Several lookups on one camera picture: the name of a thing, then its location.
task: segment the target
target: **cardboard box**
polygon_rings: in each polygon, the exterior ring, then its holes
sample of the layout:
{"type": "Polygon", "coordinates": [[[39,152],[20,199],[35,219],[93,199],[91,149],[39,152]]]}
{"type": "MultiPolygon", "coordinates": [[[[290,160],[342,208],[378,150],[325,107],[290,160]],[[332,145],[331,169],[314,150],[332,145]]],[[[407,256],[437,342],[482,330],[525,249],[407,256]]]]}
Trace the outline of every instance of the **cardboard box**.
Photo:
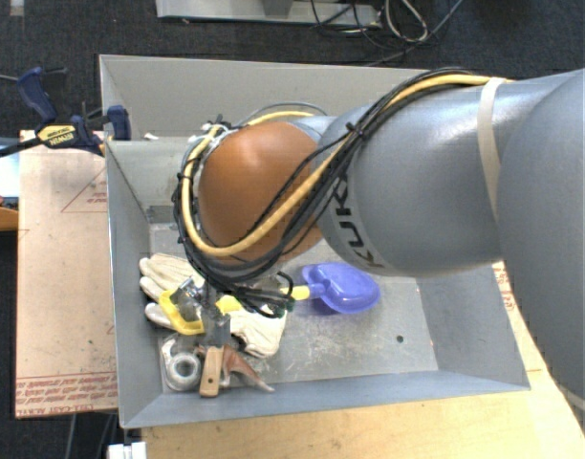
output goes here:
{"type": "Polygon", "coordinates": [[[106,206],[103,158],[21,155],[17,418],[117,407],[106,206]]]}

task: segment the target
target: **work glove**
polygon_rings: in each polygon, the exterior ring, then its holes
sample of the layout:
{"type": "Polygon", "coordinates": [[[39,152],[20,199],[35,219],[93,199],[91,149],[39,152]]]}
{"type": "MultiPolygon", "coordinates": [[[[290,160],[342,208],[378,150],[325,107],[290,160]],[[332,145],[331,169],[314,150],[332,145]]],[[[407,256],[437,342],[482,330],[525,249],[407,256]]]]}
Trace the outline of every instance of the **work glove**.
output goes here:
{"type": "MultiPolygon", "coordinates": [[[[187,260],[166,253],[155,253],[150,258],[141,259],[140,272],[142,274],[140,287],[156,301],[148,303],[144,310],[146,316],[156,324],[173,330],[169,318],[157,304],[159,297],[163,291],[177,289],[189,277],[193,278],[198,287],[203,286],[204,279],[187,260]]],[[[231,318],[231,333],[244,342],[246,345],[244,351],[259,359],[273,356],[280,346],[286,315],[281,318],[269,318],[250,313],[239,304],[227,306],[229,309],[225,311],[231,318]]],[[[267,306],[261,309],[266,313],[271,312],[267,306]]]]}

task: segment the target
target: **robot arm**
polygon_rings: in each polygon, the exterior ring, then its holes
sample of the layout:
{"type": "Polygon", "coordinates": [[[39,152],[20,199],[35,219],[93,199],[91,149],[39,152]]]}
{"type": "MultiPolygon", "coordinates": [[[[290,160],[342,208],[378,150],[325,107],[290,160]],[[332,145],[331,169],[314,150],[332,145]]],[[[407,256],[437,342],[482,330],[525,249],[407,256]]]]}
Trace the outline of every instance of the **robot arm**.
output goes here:
{"type": "Polygon", "coordinates": [[[585,70],[498,86],[430,72],[338,118],[242,126],[191,148],[174,196],[208,285],[286,304],[254,284],[315,243],[316,219],[371,273],[504,260],[553,376],[585,403],[585,70]]]}

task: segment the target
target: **gray metal tray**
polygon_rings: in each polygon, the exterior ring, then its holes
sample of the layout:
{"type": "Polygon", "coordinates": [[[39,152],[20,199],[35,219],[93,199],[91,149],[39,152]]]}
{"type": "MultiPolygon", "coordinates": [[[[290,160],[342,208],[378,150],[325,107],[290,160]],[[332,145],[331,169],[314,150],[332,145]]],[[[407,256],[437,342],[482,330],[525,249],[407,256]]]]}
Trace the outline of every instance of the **gray metal tray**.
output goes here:
{"type": "MultiPolygon", "coordinates": [[[[109,142],[106,152],[123,427],[528,388],[494,274],[486,266],[435,279],[375,276],[382,290],[380,302],[357,315],[325,315],[313,302],[299,302],[289,314],[278,354],[266,361],[250,359],[266,382],[273,384],[272,394],[238,386],[207,400],[197,393],[171,391],[163,382],[159,352],[160,342],[169,334],[156,330],[143,315],[147,299],[139,286],[138,268],[142,257],[156,251],[183,254],[172,226],[170,197],[186,139],[167,136],[192,134],[189,124],[198,130],[202,121],[210,119],[206,114],[217,110],[212,100],[219,94],[227,109],[220,112],[234,120],[274,97],[302,98],[339,114],[374,99],[415,72],[125,56],[103,56],[101,67],[104,107],[125,106],[136,135],[150,131],[162,137],[157,142],[109,142]],[[208,80],[227,74],[240,79],[260,77],[267,92],[257,91],[256,96],[246,96],[246,104],[239,103],[239,91],[228,89],[225,80],[208,80]],[[317,79],[321,75],[333,79],[317,79]],[[208,97],[184,86],[185,79],[209,83],[204,94],[208,97]],[[357,86],[350,97],[335,99],[346,80],[357,86]],[[167,89],[178,94],[174,105],[164,98],[167,89]]],[[[338,257],[322,242],[289,262],[286,269],[298,273],[303,265],[327,260],[338,257]]]]}

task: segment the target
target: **black carpet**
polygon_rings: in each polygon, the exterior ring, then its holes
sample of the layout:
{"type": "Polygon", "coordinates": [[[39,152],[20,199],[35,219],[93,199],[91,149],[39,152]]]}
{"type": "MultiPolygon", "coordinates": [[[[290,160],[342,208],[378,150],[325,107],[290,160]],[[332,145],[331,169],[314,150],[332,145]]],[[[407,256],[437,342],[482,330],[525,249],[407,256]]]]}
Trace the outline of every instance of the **black carpet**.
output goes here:
{"type": "MultiPolygon", "coordinates": [[[[448,0],[414,2],[429,27],[448,9],[448,0]]],[[[362,66],[395,52],[362,35],[342,37],[309,26],[162,22],[155,0],[25,0],[22,18],[10,17],[10,0],[0,0],[0,74],[65,66],[76,111],[82,101],[89,110],[100,106],[100,54],[362,66]]],[[[585,0],[465,0],[431,46],[380,64],[445,65],[511,78],[584,68],[585,0]]],[[[13,84],[0,80],[0,136],[15,138],[19,129],[37,124],[13,84]]],[[[15,278],[15,238],[0,237],[0,457],[63,458],[70,417],[13,418],[15,278]]],[[[79,415],[72,457],[96,457],[107,422],[105,414],[79,415]]]]}

